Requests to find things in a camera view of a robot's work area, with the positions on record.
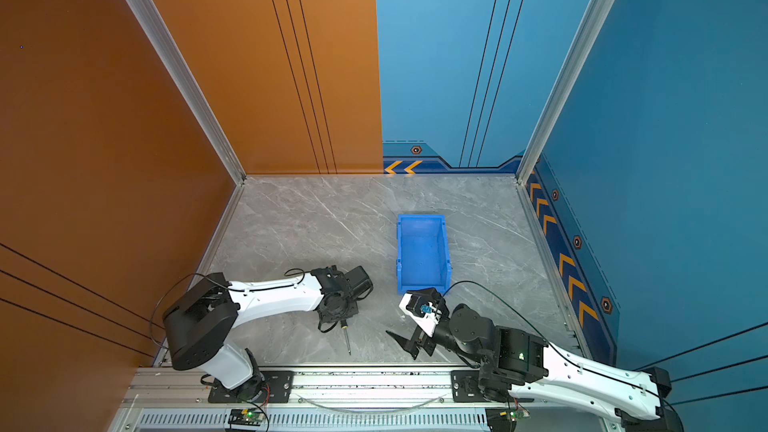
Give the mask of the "black yellow screwdriver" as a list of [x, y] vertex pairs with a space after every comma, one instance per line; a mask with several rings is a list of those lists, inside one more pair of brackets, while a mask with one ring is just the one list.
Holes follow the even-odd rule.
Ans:
[[348, 322], [347, 322], [346, 319], [342, 319], [340, 321], [340, 328], [342, 330], [342, 334], [343, 334], [343, 338], [344, 338], [344, 341], [345, 341], [345, 346], [346, 346], [347, 353], [349, 355], [352, 355], [351, 342], [350, 342], [349, 331], [348, 331]]

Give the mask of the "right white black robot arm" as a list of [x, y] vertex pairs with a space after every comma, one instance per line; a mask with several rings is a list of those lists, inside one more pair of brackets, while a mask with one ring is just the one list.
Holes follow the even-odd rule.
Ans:
[[681, 431], [667, 397], [667, 371], [615, 368], [518, 328], [496, 325], [465, 304], [448, 309], [434, 288], [406, 292], [399, 309], [416, 328], [395, 335], [412, 357], [442, 347], [475, 366], [477, 389], [487, 401], [532, 399], [569, 406], [617, 424], [625, 431]]

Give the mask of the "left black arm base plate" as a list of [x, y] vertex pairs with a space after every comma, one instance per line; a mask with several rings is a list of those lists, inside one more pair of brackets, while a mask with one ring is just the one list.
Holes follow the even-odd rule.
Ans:
[[201, 378], [201, 384], [209, 388], [209, 403], [285, 404], [290, 399], [294, 372], [292, 370], [262, 371], [256, 378], [249, 379], [234, 389], [227, 389], [218, 379], [208, 381], [208, 378], [208, 375], [204, 375]]

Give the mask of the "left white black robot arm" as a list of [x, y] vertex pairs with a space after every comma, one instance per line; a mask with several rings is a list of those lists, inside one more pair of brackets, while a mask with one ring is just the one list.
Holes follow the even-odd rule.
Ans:
[[268, 379], [254, 354], [229, 339], [233, 329], [258, 319], [293, 312], [318, 314], [318, 330], [347, 325], [358, 303], [373, 291], [363, 267], [348, 272], [332, 265], [292, 268], [279, 280], [229, 281], [222, 273], [203, 276], [162, 316], [172, 367], [200, 369], [213, 393], [238, 402], [266, 398]]

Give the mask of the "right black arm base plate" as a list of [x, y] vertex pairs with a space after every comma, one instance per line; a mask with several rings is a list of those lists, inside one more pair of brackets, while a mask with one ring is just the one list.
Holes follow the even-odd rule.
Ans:
[[507, 403], [513, 386], [525, 386], [504, 374], [480, 369], [453, 370], [450, 373], [453, 400], [456, 403], [498, 402]]

